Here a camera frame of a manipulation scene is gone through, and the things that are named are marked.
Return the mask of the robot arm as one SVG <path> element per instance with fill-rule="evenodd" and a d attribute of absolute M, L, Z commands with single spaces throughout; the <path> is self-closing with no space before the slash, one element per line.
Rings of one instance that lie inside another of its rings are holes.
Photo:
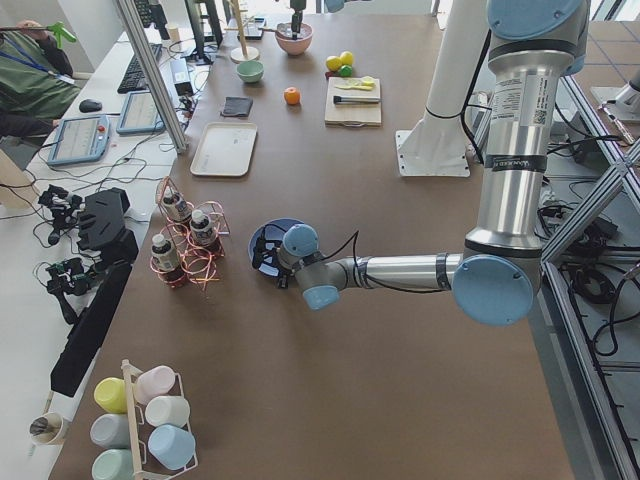
<path fill-rule="evenodd" d="M 350 0 L 323 0 L 322 3 L 329 13 L 335 13 L 344 8 L 344 5 Z M 297 39 L 301 33 L 301 25 L 303 20 L 303 11 L 306 9 L 306 0 L 290 0 L 289 6 L 293 10 L 291 17 L 291 38 Z"/>
<path fill-rule="evenodd" d="M 270 266 L 281 284 L 295 280 L 313 310 L 348 288 L 418 294 L 449 291 L 464 313 L 509 325 L 530 311 L 540 286 L 542 246 L 536 211 L 559 80 L 584 63 L 590 5 L 586 1 L 457 1 L 438 54 L 423 118 L 399 133 L 398 165 L 406 176 L 453 176 L 465 108 L 477 71 L 496 84 L 489 113 L 476 226 L 460 254 L 339 258 L 325 255 L 304 223 L 279 240 L 255 234 L 254 268 Z"/>

